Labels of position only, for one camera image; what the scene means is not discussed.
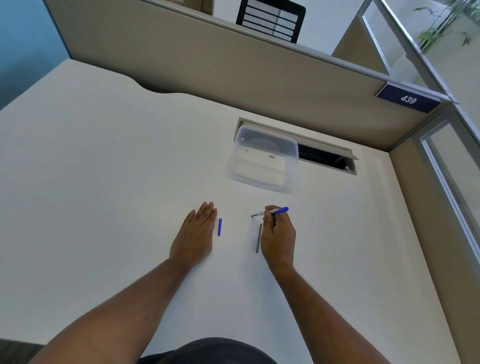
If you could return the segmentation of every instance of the dark floor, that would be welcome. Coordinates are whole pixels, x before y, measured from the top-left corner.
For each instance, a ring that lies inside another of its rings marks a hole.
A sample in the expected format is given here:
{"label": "dark floor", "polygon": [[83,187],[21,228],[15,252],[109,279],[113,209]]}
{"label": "dark floor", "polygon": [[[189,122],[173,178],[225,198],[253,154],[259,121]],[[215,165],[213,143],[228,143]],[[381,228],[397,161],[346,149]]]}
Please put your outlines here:
{"label": "dark floor", "polygon": [[27,364],[42,347],[0,339],[0,364]]}

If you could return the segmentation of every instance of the chair backrest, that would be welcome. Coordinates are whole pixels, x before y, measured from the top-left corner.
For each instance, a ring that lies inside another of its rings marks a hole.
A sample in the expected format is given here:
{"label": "chair backrest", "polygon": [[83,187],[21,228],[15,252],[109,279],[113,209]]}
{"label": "chair backrest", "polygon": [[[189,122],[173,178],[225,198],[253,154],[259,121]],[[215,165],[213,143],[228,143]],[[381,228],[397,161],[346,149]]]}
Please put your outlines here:
{"label": "chair backrest", "polygon": [[289,0],[242,0],[237,24],[297,43],[305,11]]}

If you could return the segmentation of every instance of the plastic container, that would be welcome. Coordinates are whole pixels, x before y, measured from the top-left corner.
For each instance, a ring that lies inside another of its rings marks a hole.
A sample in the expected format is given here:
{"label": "plastic container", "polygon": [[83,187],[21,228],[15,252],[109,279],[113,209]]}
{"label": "plastic container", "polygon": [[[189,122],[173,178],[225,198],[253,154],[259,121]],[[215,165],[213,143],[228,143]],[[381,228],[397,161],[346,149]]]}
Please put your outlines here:
{"label": "plastic container", "polygon": [[243,125],[235,138],[227,175],[253,186],[289,193],[298,161],[299,149],[294,139]]}

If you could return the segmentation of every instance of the forearm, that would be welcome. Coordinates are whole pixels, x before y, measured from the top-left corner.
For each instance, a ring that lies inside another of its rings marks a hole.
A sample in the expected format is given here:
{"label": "forearm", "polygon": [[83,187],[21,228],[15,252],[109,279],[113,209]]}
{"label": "forearm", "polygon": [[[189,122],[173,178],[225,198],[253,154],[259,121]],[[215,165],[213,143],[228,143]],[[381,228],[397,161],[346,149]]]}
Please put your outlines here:
{"label": "forearm", "polygon": [[189,271],[167,259],[73,322],[31,363],[135,363]]}
{"label": "forearm", "polygon": [[291,267],[272,272],[315,364],[388,361]]}

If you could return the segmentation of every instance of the blue sign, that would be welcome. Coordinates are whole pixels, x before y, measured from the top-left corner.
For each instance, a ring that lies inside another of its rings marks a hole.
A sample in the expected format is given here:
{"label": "blue sign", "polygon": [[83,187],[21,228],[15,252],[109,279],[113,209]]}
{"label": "blue sign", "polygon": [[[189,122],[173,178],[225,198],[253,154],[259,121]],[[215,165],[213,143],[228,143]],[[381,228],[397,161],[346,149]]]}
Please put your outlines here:
{"label": "blue sign", "polygon": [[389,83],[383,86],[376,97],[425,113],[429,113],[442,103],[436,98],[406,90]]}

